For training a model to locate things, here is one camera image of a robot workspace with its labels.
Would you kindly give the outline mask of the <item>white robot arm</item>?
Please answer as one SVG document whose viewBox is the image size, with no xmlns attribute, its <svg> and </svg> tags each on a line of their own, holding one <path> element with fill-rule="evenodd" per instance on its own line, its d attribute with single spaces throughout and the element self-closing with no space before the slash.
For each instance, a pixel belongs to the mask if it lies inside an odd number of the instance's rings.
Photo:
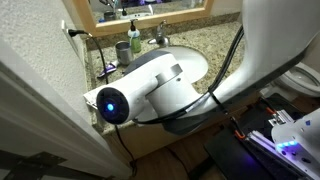
<svg viewBox="0 0 320 180">
<path fill-rule="evenodd" d="M 124 77 L 97 89 L 99 115 L 113 125 L 160 124 L 173 134 L 195 130 L 304 58 L 320 31 L 320 0 L 243 0 L 241 19 L 234 41 L 244 41 L 244 56 L 226 79 L 198 93 L 172 53 L 152 50 Z"/>
</svg>

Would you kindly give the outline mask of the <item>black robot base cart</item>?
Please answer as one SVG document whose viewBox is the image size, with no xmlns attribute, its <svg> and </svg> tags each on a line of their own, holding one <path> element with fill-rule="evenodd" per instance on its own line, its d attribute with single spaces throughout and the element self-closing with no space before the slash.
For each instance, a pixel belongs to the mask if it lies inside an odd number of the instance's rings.
<svg viewBox="0 0 320 180">
<path fill-rule="evenodd" d="M 304 113 L 273 94 L 205 149 L 227 180 L 320 180 L 320 110 Z"/>
</svg>

